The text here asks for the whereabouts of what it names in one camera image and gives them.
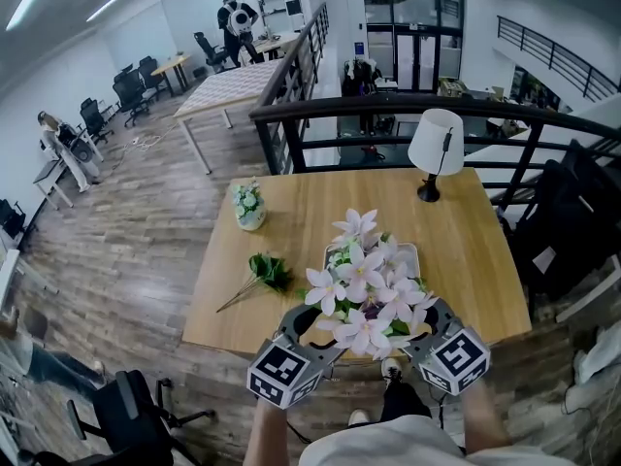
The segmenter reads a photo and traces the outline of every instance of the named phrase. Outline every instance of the window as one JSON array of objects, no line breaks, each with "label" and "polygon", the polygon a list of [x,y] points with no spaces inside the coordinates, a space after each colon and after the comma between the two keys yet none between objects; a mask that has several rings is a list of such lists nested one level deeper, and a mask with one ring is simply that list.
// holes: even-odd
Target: window
[{"label": "window", "polygon": [[391,23],[390,0],[365,0],[368,23]]},{"label": "window", "polygon": [[395,24],[438,25],[437,0],[392,0]]},{"label": "window", "polygon": [[462,27],[464,0],[440,0],[440,9],[442,27]]},{"label": "window", "polygon": [[457,36],[442,35],[440,38],[439,78],[459,78],[459,65],[462,56],[462,39]]},{"label": "window", "polygon": [[384,78],[393,77],[393,45],[392,32],[369,31],[369,58],[377,62],[377,69]]}]

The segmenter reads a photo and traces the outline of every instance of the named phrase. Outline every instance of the white shirt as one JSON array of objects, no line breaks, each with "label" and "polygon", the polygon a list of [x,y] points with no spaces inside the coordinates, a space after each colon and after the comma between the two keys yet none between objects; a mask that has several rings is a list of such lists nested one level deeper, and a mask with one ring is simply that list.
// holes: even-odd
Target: white shirt
[{"label": "white shirt", "polygon": [[0,366],[18,376],[25,376],[32,362],[32,339],[17,332],[13,340],[0,337]]},{"label": "white shirt", "polygon": [[464,456],[425,416],[344,430],[310,444],[299,466],[574,466],[533,447],[504,447]]}]

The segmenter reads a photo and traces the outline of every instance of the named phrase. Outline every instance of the small potted plant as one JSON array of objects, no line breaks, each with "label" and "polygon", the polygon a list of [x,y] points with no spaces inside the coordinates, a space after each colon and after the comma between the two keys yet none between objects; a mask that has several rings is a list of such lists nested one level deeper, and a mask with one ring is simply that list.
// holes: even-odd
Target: small potted plant
[{"label": "small potted plant", "polygon": [[267,211],[256,178],[252,178],[252,182],[246,186],[238,184],[233,187],[233,203],[235,204],[235,217],[240,228],[245,231],[254,231],[261,227]]}]

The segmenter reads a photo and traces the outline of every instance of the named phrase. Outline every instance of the wooden floor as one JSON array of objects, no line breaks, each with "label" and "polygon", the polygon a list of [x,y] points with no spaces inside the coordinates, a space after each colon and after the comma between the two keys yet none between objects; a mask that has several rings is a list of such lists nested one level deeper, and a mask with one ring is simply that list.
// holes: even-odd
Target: wooden floor
[{"label": "wooden floor", "polygon": [[[178,416],[215,409],[217,422],[195,421],[179,436],[205,464],[212,464],[216,455],[218,462],[241,461],[256,402],[245,390],[247,361],[182,344],[180,338],[225,188],[232,178],[265,174],[266,166],[247,111],[233,111],[232,130],[224,128],[220,116],[194,119],[194,132],[213,169],[209,177],[201,174],[171,118],[182,100],[161,100],[149,117],[141,117],[130,130],[122,128],[121,119],[115,120],[116,134],[108,145],[100,146],[106,157],[100,185],[80,195],[71,178],[63,180],[61,185],[74,199],[75,208],[61,204],[57,212],[46,206],[37,219],[38,229],[25,245],[25,257],[61,292],[50,295],[20,278],[13,287],[13,300],[23,313],[27,311],[31,330],[42,329],[36,326],[40,315],[48,320],[48,348],[67,350],[85,362],[99,358],[112,374],[140,369],[152,389],[157,378],[171,378],[176,386],[171,405]],[[123,158],[125,144],[135,137],[149,143],[147,138],[155,135],[165,137],[147,151],[129,151]],[[539,313],[545,315],[546,309]],[[570,410],[588,406],[590,413],[565,416],[561,404],[572,381],[574,348],[589,343],[582,339],[596,324],[609,325],[619,318],[621,300],[612,291],[575,316],[572,324],[542,321],[532,333],[493,348],[488,380],[516,442],[590,464],[589,448],[621,367],[570,393]],[[438,405],[427,385],[414,371],[409,371],[409,380],[436,416]],[[18,429],[22,446],[52,450],[67,459],[108,451],[100,439],[81,442],[73,434],[65,413],[67,399],[76,399],[80,414],[93,421],[79,397],[47,383],[20,381],[13,388],[5,376],[0,383],[3,408],[37,425],[37,433]],[[356,408],[378,416],[383,388],[378,364],[339,364],[333,380],[294,408],[290,421],[304,435],[318,439],[344,429]],[[621,391],[614,396],[612,412],[592,447],[598,466],[611,463],[621,444],[619,395]],[[434,397],[440,398],[437,391]],[[458,399],[445,400],[444,421],[455,440],[463,441]],[[296,459],[304,446],[292,433],[289,444]]]}]

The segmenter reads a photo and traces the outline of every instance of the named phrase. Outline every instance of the glass door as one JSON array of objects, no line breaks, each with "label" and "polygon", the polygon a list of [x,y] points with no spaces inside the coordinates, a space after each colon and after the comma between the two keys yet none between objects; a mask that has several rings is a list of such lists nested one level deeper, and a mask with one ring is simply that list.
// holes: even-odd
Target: glass door
[{"label": "glass door", "polygon": [[399,31],[396,34],[399,89],[434,92],[438,84],[436,37]]}]

